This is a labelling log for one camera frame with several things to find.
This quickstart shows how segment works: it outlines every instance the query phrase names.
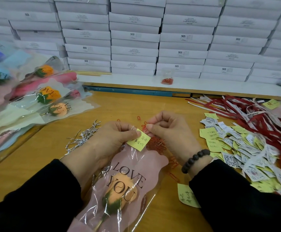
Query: white shelf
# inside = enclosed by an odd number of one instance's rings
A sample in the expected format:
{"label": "white shelf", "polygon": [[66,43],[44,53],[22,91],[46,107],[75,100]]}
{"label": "white shelf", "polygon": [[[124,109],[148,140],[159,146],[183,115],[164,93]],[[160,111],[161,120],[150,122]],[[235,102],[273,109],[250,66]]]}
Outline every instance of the white shelf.
{"label": "white shelf", "polygon": [[281,99],[281,86],[273,84],[174,77],[172,85],[163,85],[161,80],[160,76],[78,75],[78,81],[92,86]]}

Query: bracelet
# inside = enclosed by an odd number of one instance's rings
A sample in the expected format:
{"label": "bracelet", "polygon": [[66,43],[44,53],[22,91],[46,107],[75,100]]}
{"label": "bracelet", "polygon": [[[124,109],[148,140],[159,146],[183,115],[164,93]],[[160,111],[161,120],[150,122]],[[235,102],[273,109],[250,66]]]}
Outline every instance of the bracelet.
{"label": "bracelet", "polygon": [[210,151],[207,149],[199,151],[196,155],[193,155],[192,158],[188,159],[188,161],[182,166],[181,171],[184,174],[187,174],[194,162],[205,155],[210,155]]}

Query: pile of paper tags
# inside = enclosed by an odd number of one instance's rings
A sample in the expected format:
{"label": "pile of paper tags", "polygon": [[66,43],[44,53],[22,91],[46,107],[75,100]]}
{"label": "pile of paper tags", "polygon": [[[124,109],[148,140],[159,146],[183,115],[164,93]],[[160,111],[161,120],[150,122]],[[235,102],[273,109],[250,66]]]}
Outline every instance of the pile of paper tags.
{"label": "pile of paper tags", "polygon": [[281,169],[274,164],[279,150],[266,144],[264,136],[252,133],[234,123],[227,126],[218,122],[214,113],[205,113],[200,123],[200,137],[205,138],[212,157],[220,158],[227,165],[242,169],[251,179],[252,186],[261,192],[277,192],[281,195]]}

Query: person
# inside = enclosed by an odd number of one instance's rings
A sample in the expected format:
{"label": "person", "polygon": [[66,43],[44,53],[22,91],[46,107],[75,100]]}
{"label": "person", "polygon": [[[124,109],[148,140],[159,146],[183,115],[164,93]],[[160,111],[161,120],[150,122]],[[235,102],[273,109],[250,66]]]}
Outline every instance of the person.
{"label": "person", "polygon": [[[146,128],[149,136],[165,141],[181,165],[201,150],[181,115],[162,111]],[[83,146],[53,160],[5,196],[0,202],[0,231],[66,231],[83,206],[81,190],[89,177],[124,142],[139,136],[130,124],[106,123]],[[233,168],[209,155],[196,160],[188,174],[189,186],[214,231],[281,230],[280,195],[259,192]]]}

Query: black sleeve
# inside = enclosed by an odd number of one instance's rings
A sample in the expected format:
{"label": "black sleeve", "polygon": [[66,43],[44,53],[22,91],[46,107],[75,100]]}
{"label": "black sleeve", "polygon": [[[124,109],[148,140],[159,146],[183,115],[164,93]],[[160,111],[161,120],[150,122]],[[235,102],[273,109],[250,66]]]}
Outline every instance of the black sleeve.
{"label": "black sleeve", "polygon": [[281,196],[261,193],[221,160],[208,164],[189,186],[214,231],[281,231]]}
{"label": "black sleeve", "polygon": [[81,207],[77,179],[53,160],[0,202],[0,231],[67,231]]}

